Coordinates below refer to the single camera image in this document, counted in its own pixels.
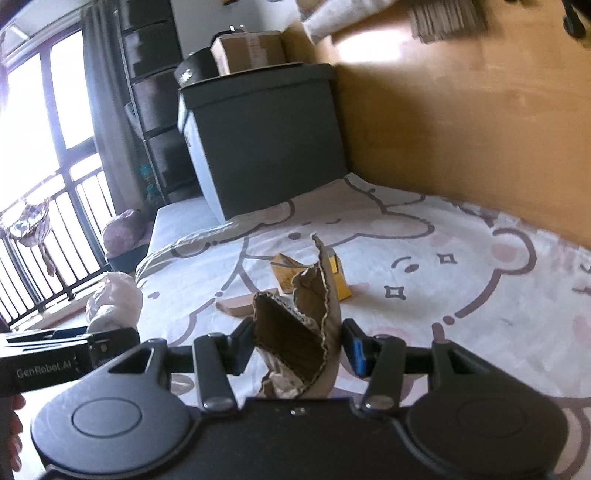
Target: screw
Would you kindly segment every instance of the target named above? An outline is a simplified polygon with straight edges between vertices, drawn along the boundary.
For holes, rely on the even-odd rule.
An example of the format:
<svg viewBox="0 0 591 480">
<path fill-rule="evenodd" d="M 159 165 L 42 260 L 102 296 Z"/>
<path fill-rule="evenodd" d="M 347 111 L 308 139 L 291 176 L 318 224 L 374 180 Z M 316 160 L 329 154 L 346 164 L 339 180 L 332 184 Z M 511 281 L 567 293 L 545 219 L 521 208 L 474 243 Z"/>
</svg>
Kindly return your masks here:
<svg viewBox="0 0 591 480">
<path fill-rule="evenodd" d="M 295 407 L 291 409 L 291 414 L 294 417 L 301 417 L 302 415 L 306 415 L 308 412 L 304 407 Z"/>
<path fill-rule="evenodd" d="M 207 411 L 222 413 L 234 408 L 234 402 L 228 397 L 210 397 L 203 402 L 203 407 Z"/>
<path fill-rule="evenodd" d="M 365 401 L 368 410 L 386 411 L 395 405 L 394 399 L 386 395 L 372 395 Z"/>
</svg>

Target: human hand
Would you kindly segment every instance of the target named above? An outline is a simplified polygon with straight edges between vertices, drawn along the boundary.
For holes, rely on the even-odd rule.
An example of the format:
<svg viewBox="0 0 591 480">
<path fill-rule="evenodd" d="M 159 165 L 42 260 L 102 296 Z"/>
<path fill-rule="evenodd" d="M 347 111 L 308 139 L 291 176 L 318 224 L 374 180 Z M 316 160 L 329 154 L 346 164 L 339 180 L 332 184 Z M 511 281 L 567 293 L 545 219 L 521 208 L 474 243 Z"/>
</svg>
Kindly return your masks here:
<svg viewBox="0 0 591 480">
<path fill-rule="evenodd" d="M 20 410 L 25 406 L 25 397 L 16 395 L 13 398 L 12 408 Z M 8 452 L 10 452 L 10 466 L 15 472 L 19 472 L 22 468 L 21 458 L 18 456 L 22 451 L 22 441 L 19 434 L 22 433 L 22 422 L 16 413 L 12 414 L 10 422 L 10 437 L 8 439 Z"/>
</svg>

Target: cardboard piece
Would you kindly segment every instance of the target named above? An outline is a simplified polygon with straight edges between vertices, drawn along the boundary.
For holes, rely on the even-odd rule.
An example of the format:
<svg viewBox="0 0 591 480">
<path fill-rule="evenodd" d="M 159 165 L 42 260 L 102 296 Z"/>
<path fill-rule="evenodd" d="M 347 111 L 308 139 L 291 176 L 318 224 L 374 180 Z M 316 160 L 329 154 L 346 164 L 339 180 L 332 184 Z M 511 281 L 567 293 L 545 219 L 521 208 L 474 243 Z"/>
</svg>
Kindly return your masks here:
<svg viewBox="0 0 591 480">
<path fill-rule="evenodd" d="M 271 269 L 279 282 L 279 288 L 283 295 L 291 295 L 293 293 L 294 287 L 291 284 L 291 279 L 309 267 L 310 265 L 304 265 L 284 254 L 277 254 L 271 260 Z"/>
<path fill-rule="evenodd" d="M 327 249 L 329 252 L 329 262 L 331 272 L 333 277 L 335 278 L 335 285 L 337 296 L 339 300 L 348 299 L 352 293 L 351 289 L 347 285 L 347 281 L 345 279 L 345 273 L 343 271 L 343 265 L 340 261 L 340 258 L 332 249 Z M 283 295 L 290 295 L 294 291 L 294 287 L 291 283 L 291 280 L 299 273 L 302 273 L 307 268 L 310 268 L 312 265 L 304 265 L 293 258 L 288 257 L 284 254 L 277 254 L 275 258 L 271 261 L 271 269 L 273 270 L 273 274 L 275 278 L 279 282 L 279 288 L 281 289 L 281 293 Z"/>
<path fill-rule="evenodd" d="M 331 274 L 330 249 L 312 236 L 319 260 L 293 279 L 293 304 L 258 293 L 255 344 L 269 369 L 259 395 L 266 398 L 325 398 L 340 365 L 339 299 Z"/>
<path fill-rule="evenodd" d="M 264 291 L 273 295 L 279 293 L 277 288 L 269 288 Z M 254 305 L 252 304 L 255 295 L 256 293 L 249 293 L 248 295 L 242 295 L 231 299 L 216 300 L 216 308 L 220 310 L 220 312 L 227 313 L 233 317 L 247 317 L 252 315 L 255 311 Z"/>
<path fill-rule="evenodd" d="M 221 76 L 286 63 L 281 32 L 232 33 L 219 36 L 211 52 Z"/>
</svg>

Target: cardboard box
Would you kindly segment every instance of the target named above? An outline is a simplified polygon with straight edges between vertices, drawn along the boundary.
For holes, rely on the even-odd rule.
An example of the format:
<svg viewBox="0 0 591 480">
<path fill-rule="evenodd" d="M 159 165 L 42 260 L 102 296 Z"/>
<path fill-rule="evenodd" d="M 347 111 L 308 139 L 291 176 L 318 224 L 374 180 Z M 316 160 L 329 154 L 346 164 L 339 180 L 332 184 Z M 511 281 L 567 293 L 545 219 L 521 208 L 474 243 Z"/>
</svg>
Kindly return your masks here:
<svg viewBox="0 0 591 480">
<path fill-rule="evenodd" d="M 286 63 L 281 33 L 233 33 L 221 35 L 212 45 L 220 75 Z"/>
</svg>

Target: drawer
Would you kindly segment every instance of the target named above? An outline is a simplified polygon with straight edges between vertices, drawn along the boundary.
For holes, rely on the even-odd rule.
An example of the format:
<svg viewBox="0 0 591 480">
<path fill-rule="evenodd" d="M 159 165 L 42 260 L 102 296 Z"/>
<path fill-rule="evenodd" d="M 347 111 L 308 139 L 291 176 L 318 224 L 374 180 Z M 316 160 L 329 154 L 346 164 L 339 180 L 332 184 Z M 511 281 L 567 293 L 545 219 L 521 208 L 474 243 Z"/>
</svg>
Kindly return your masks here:
<svg viewBox="0 0 591 480">
<path fill-rule="evenodd" d="M 169 0 L 119 0 L 121 29 L 140 28 L 163 20 L 173 20 Z"/>
<path fill-rule="evenodd" d="M 176 128 L 146 140 L 167 191 L 197 180 L 184 137 Z"/>
<path fill-rule="evenodd" d="M 123 37 L 132 78 L 176 68 L 183 61 L 172 22 L 149 25 Z"/>
<path fill-rule="evenodd" d="M 178 84 L 172 70 L 148 77 L 133 89 L 145 131 L 176 125 Z"/>
</svg>

